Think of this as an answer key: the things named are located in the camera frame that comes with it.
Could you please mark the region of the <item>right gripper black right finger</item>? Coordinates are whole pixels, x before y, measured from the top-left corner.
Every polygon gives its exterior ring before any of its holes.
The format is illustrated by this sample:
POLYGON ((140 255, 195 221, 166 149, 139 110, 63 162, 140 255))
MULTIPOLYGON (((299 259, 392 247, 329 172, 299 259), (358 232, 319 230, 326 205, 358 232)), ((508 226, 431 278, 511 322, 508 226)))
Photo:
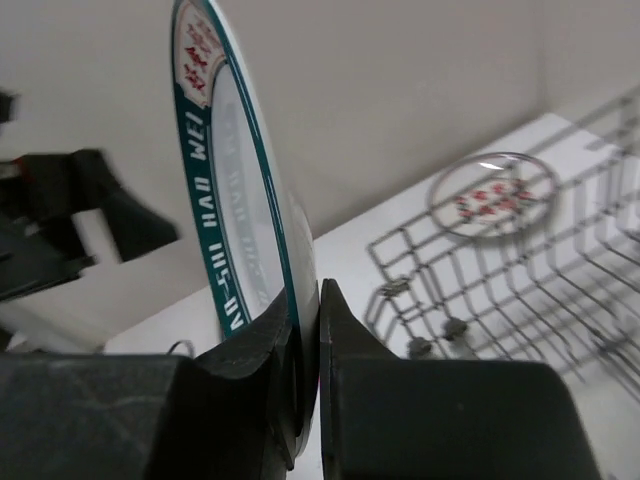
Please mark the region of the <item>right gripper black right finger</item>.
POLYGON ((597 479, 576 406, 548 365, 404 360, 352 314, 333 279, 319 311, 328 479, 597 479))

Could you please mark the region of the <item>green rim lettered plate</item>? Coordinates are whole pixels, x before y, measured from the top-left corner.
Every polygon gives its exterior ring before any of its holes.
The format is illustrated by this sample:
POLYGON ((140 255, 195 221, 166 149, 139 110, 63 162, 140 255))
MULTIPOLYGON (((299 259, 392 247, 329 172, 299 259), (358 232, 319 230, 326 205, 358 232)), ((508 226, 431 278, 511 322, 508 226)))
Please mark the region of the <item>green rim lettered plate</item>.
POLYGON ((232 338, 277 300, 294 340, 294 453, 311 429, 319 310, 313 240, 278 165, 240 44, 214 1, 172 11, 174 106, 193 218, 221 333, 232 338))

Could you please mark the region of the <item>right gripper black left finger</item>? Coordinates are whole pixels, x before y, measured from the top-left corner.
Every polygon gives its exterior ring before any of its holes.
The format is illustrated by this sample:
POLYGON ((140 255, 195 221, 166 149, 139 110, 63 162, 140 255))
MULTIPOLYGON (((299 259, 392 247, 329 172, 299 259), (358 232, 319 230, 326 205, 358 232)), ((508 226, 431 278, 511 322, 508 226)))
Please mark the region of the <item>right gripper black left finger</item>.
POLYGON ((282 479, 296 456, 293 331, 280 294, 189 358, 7 353, 5 479, 282 479))

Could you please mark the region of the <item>white plate red characters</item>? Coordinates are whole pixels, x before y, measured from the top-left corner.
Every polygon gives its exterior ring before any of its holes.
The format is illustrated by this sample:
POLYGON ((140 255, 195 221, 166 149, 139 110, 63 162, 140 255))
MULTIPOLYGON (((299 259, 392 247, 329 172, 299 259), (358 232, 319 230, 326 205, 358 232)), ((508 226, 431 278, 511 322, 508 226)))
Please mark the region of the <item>white plate red characters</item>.
POLYGON ((427 206, 434 223, 464 239, 494 240, 526 231, 551 216, 560 182, 545 162, 518 152, 490 152, 446 168, 427 206))

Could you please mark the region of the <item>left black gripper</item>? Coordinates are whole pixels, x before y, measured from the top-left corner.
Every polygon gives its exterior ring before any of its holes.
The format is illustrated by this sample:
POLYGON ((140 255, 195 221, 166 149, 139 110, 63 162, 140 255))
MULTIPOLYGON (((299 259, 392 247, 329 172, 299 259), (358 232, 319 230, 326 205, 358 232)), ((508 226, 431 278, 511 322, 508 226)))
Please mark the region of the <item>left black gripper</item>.
POLYGON ((130 194, 101 150, 1 159, 1 298, 78 280, 97 263, 72 217, 99 210, 123 262, 176 242, 176 226, 130 194))

